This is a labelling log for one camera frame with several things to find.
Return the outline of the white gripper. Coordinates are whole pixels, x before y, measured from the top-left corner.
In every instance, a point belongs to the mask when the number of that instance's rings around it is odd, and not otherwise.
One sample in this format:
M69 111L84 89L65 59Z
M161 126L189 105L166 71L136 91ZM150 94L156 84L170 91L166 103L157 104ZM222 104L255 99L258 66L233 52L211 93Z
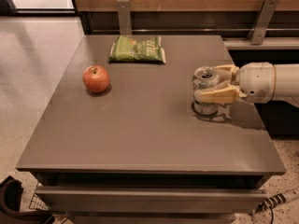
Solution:
M248 63L241 68L225 64L215 69L224 81L200 90L199 101L202 103L230 104L243 100L265 104L274 94L276 71L271 63Z

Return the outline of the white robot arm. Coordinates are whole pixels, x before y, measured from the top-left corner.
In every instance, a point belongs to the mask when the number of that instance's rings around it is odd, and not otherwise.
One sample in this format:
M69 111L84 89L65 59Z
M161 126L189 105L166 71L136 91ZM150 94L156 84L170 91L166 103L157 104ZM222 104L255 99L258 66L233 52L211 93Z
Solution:
M299 64L248 63L214 66L221 82L194 93L202 103L230 104L245 101L266 104L283 101L299 106Z

